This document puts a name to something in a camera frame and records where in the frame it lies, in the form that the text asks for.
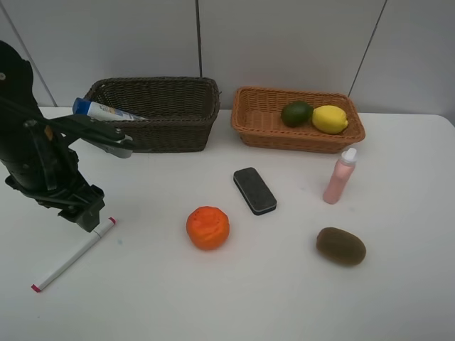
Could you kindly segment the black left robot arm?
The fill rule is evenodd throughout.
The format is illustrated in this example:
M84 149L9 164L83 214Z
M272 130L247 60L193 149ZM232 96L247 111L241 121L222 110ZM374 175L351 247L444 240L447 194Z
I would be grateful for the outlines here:
M79 158L69 143L38 107L30 62L1 42L1 163L9 172L5 182L91 232L100 223L104 193L79 172Z

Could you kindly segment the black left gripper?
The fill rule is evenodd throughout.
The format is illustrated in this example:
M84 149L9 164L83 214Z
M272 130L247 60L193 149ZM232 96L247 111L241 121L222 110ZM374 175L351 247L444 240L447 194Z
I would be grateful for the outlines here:
M49 120L2 120L1 163L5 182L86 232L100 223L104 192L90 185L78 170L76 152Z

